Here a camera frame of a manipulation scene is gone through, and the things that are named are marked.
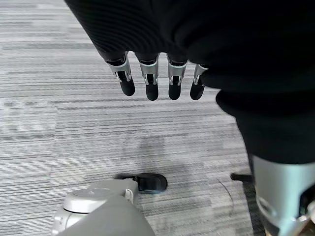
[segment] black fabric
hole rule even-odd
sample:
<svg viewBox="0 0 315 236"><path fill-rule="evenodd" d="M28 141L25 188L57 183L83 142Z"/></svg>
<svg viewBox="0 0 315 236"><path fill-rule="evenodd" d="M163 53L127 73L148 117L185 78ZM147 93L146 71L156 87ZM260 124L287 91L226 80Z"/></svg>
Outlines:
<svg viewBox="0 0 315 236"><path fill-rule="evenodd" d="M315 161L315 1L66 0L99 52L167 52L209 68L249 154Z"/></svg>

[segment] metal joint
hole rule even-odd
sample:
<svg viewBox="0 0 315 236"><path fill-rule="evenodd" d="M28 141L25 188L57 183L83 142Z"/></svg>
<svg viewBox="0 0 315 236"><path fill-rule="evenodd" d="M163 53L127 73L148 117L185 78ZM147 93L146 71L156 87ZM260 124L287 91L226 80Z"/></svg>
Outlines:
<svg viewBox="0 0 315 236"><path fill-rule="evenodd" d="M195 71L193 73L193 83L195 85L198 85L200 75L206 70L208 70L208 68L205 68L201 66L200 64L196 64Z"/></svg>
<svg viewBox="0 0 315 236"><path fill-rule="evenodd" d="M148 75L153 75L154 85L158 83L158 58L153 64L150 65L146 65L140 62L140 68L146 85L149 85Z"/></svg>
<svg viewBox="0 0 315 236"><path fill-rule="evenodd" d="M181 66L175 66L175 65L172 65L171 63L168 63L168 79L169 79L170 85L173 85L173 76L179 77L177 85L178 86L181 85L183 77L184 77L186 66L187 66L187 63L185 63L184 65L181 65Z"/></svg>
<svg viewBox="0 0 315 236"><path fill-rule="evenodd" d="M124 72L128 82L131 80L131 68L127 56L126 60L121 65L108 65L119 82L122 82L122 80L119 78L118 72Z"/></svg>

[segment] gray carpet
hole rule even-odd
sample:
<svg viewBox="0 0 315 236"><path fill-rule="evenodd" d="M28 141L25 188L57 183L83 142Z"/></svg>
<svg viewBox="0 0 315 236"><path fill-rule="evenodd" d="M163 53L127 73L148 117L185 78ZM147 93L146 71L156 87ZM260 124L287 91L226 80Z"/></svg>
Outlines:
<svg viewBox="0 0 315 236"><path fill-rule="evenodd" d="M121 172L168 178L165 193L138 205L157 236L253 235L242 184L229 179L248 168L245 149L217 91L192 101L190 64L171 101L162 54L151 102L129 58L133 97L62 0L0 1L1 236L50 235L68 192Z"/></svg>

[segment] black sleeve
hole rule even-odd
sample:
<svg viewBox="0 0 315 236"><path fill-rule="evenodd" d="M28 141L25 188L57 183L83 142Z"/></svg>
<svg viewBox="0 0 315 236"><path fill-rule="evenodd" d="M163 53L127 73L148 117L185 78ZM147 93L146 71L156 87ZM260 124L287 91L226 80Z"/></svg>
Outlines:
<svg viewBox="0 0 315 236"><path fill-rule="evenodd" d="M164 38L235 116L248 153L315 161L315 2L152 0Z"/></svg>

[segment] robotic finger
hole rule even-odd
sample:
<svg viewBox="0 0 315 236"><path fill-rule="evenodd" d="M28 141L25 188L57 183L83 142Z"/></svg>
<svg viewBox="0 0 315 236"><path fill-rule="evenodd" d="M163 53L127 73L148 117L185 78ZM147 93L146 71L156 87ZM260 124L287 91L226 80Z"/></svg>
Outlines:
<svg viewBox="0 0 315 236"><path fill-rule="evenodd" d="M206 70L208 70L208 68L205 65L196 64L193 74L193 82L190 89L190 97L192 98L192 100L200 99L203 94L205 85L202 84L199 78L200 75Z"/></svg>
<svg viewBox="0 0 315 236"><path fill-rule="evenodd" d="M156 54L142 54L135 53L139 62L146 84L147 98L151 101L155 101L158 98L158 57Z"/></svg>
<svg viewBox="0 0 315 236"><path fill-rule="evenodd" d="M168 59L168 96L172 100L177 100L181 95L181 84L184 78L185 69L187 66L187 58L167 54Z"/></svg>
<svg viewBox="0 0 315 236"><path fill-rule="evenodd" d="M131 68L128 60L128 52L106 53L101 54L113 74L118 79L122 91L127 96L132 96L135 92L133 79L131 76Z"/></svg>

